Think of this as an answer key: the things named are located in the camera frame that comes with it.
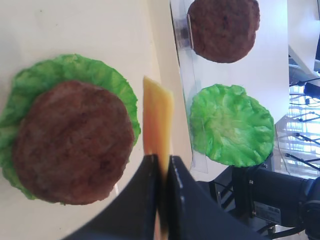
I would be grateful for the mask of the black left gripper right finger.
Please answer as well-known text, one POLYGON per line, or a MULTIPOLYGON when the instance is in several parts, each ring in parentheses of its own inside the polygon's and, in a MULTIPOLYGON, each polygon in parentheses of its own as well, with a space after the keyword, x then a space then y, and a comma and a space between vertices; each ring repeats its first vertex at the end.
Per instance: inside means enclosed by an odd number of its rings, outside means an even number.
POLYGON ((223 211, 193 179, 179 156, 171 156, 168 166, 167 222, 170 240, 262 239, 223 211))

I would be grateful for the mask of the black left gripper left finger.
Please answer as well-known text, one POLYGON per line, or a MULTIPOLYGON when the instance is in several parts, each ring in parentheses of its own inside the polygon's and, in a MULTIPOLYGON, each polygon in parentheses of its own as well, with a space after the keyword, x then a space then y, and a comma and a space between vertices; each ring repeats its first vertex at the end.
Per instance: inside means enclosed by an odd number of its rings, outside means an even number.
POLYGON ((145 155, 122 192, 66 240, 152 240, 159 196, 159 163, 145 155))

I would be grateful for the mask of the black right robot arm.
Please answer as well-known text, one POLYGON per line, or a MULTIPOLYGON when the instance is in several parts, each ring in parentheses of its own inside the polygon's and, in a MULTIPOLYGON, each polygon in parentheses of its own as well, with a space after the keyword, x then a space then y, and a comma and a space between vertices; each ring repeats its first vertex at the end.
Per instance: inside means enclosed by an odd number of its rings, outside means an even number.
POLYGON ((270 240, 305 232, 320 238, 320 180, 273 170, 272 154, 252 167, 229 166, 216 179, 199 185, 220 207, 270 240))

